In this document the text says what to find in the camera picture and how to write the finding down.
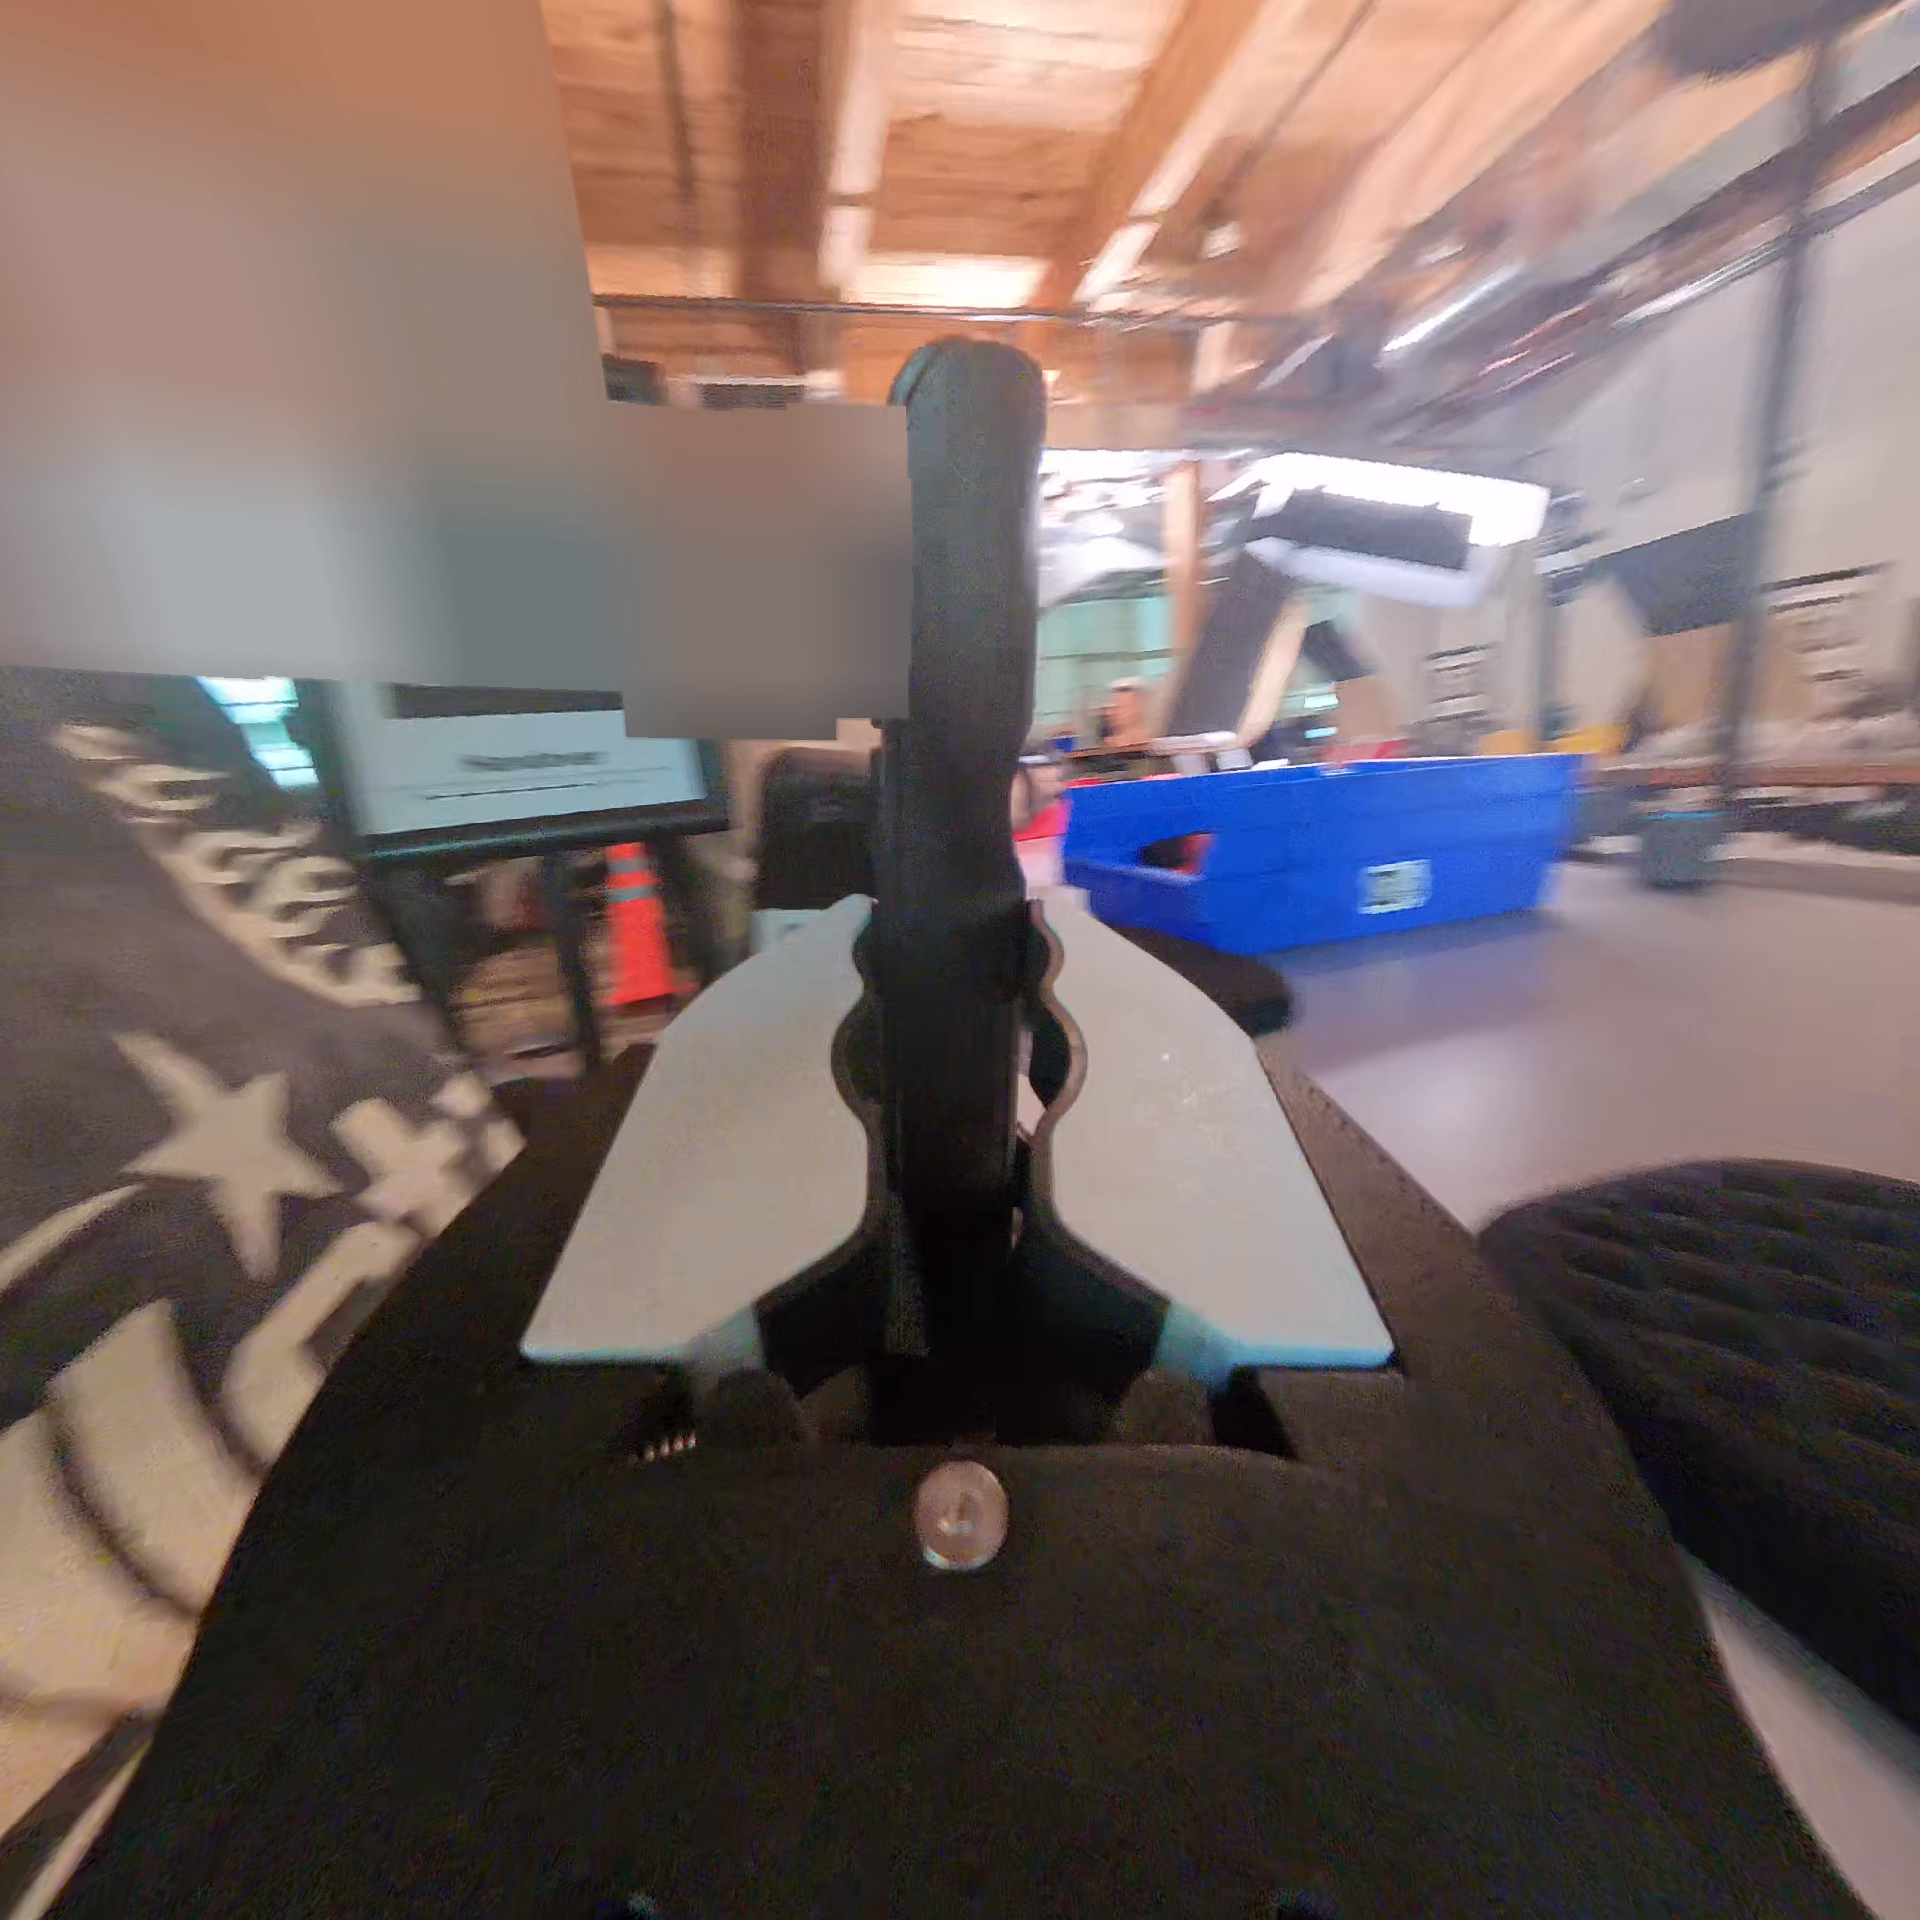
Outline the black foam pad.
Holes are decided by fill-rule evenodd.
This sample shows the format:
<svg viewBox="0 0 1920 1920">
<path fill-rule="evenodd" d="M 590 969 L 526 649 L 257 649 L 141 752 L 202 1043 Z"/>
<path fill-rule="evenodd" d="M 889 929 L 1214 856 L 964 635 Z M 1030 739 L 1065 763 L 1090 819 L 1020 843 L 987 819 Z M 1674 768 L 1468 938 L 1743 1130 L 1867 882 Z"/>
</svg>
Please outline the black foam pad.
<svg viewBox="0 0 1920 1920">
<path fill-rule="evenodd" d="M 1567 1349 L 1674 1538 L 1918 1731 L 1918 1187 L 1670 1163 L 1534 1198 L 1479 1254 Z"/>
<path fill-rule="evenodd" d="M 1285 973 L 1262 957 L 1158 933 L 1142 933 L 1137 944 L 1206 995 L 1254 1040 L 1285 1032 L 1294 1020 L 1294 993 Z"/>
</svg>

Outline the studio light panel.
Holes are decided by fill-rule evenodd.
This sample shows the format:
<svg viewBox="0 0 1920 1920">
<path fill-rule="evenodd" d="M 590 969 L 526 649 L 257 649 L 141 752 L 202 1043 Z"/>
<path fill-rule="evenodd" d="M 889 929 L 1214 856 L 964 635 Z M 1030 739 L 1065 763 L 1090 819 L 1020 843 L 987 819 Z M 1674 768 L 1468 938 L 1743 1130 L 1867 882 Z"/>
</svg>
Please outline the studio light panel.
<svg viewBox="0 0 1920 1920">
<path fill-rule="evenodd" d="M 1214 491 L 1233 539 L 1307 587 L 1471 609 L 1545 526 L 1547 490 L 1346 454 L 1266 454 Z"/>
</svg>

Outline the black framed marker sign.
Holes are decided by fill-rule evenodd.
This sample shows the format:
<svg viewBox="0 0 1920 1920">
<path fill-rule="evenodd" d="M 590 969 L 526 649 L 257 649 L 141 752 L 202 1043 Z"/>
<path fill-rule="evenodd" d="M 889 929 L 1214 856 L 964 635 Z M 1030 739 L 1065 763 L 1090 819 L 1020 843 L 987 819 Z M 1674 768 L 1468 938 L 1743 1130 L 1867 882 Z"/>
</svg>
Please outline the black framed marker sign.
<svg viewBox="0 0 1920 1920">
<path fill-rule="evenodd" d="M 498 859 L 535 861 L 565 1046 L 598 1066 L 606 1040 L 566 859 L 641 843 L 670 898 L 689 905 L 689 842 L 734 822 L 722 745 L 630 737 L 617 694 L 578 690 L 302 678 L 291 723 L 329 825 L 450 1024 L 460 949 L 435 905 L 441 882 Z"/>
</svg>

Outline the orange traffic cone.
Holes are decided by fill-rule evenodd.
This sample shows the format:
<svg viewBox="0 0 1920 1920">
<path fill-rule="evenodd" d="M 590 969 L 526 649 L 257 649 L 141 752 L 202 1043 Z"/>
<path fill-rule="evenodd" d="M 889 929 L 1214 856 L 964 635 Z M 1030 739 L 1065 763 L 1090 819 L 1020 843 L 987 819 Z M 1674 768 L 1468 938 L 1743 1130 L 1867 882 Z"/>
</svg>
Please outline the orange traffic cone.
<svg viewBox="0 0 1920 1920">
<path fill-rule="evenodd" d="M 678 1000 L 676 972 L 657 869 L 637 842 L 606 852 L 603 924 L 607 933 L 607 1006 L 666 1006 Z"/>
</svg>

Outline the blue plastic storage bin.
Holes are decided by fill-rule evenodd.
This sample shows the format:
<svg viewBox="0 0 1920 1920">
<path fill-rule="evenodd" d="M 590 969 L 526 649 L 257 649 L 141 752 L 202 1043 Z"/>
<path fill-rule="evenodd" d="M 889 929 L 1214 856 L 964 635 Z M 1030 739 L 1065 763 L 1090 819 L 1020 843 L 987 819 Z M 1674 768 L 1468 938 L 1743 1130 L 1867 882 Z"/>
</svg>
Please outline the blue plastic storage bin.
<svg viewBox="0 0 1920 1920">
<path fill-rule="evenodd" d="M 1518 754 L 1079 785 L 1062 878 L 1109 926 L 1241 955 L 1527 914 L 1585 771 Z"/>
</svg>

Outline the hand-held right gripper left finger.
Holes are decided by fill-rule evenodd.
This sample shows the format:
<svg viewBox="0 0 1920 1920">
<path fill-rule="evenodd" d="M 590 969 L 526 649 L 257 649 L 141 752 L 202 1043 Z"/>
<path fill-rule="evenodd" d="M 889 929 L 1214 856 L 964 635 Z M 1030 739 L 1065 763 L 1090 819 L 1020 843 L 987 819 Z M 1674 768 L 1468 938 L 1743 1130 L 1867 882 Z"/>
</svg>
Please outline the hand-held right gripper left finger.
<svg viewBox="0 0 1920 1920">
<path fill-rule="evenodd" d="M 873 1222 L 873 1141 L 834 1070 L 873 916 L 846 896 L 756 952 L 666 1029 L 591 1178 L 518 1354 L 685 1373 L 806 1369 L 775 1312 Z"/>
</svg>

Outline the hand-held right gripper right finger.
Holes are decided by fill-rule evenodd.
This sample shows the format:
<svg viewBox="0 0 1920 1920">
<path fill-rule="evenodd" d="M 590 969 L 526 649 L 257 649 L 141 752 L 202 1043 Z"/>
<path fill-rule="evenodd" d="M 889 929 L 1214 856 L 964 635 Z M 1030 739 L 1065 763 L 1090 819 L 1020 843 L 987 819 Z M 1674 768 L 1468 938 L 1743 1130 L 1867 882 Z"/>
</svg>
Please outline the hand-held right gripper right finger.
<svg viewBox="0 0 1920 1920">
<path fill-rule="evenodd" d="M 1373 1371 L 1395 1340 L 1237 1017 L 1071 896 L 1035 900 L 1039 1321 L 1169 1373 Z"/>
</svg>

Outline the black panel with pale edge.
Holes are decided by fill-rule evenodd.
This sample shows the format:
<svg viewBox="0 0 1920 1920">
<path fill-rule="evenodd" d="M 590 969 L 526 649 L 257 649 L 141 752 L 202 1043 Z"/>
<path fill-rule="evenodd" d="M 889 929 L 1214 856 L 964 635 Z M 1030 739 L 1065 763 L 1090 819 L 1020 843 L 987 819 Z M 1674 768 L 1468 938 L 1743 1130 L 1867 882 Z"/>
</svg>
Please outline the black panel with pale edge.
<svg viewBox="0 0 1920 1920">
<path fill-rule="evenodd" d="M 1170 674 L 1158 737 L 1222 733 L 1252 750 L 1279 718 L 1307 612 L 1291 576 L 1243 549 L 1209 601 L 1198 642 Z"/>
</svg>

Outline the black disc floor stand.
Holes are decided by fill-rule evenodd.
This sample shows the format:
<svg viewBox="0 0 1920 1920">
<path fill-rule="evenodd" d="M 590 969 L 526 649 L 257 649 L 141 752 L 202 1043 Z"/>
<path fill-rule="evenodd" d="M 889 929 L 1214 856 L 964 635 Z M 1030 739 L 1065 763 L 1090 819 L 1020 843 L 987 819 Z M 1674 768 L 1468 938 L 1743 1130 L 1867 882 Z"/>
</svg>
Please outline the black disc floor stand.
<svg viewBox="0 0 1920 1920">
<path fill-rule="evenodd" d="M 1793 58 L 1793 133 L 1779 158 L 1782 228 L 1763 330 L 1759 389 L 1750 427 L 1750 490 L 1735 589 L 1735 630 L 1718 672 L 1714 808 L 1730 811 L 1743 772 L 1743 724 L 1766 626 L 1764 581 L 1781 517 L 1801 372 L 1818 198 L 1834 146 L 1839 38 L 1886 5 L 1855 3 L 1676 3 L 1661 24 L 1665 60 L 1677 75 L 1725 81 L 1766 60 Z"/>
</svg>

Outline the black remote control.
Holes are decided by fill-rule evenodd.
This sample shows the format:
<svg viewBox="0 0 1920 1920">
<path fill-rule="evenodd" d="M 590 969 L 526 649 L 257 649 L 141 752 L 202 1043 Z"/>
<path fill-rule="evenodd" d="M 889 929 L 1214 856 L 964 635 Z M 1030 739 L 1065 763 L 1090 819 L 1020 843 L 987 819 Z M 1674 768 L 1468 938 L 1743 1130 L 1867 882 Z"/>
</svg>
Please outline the black remote control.
<svg viewBox="0 0 1920 1920">
<path fill-rule="evenodd" d="M 908 714 L 879 730 L 870 978 L 908 1350 L 877 1440 L 991 1433 L 1017 1214 L 1029 910 L 1012 785 L 1037 648 L 1039 368 L 942 339 L 895 378 L 911 490 Z"/>
</svg>

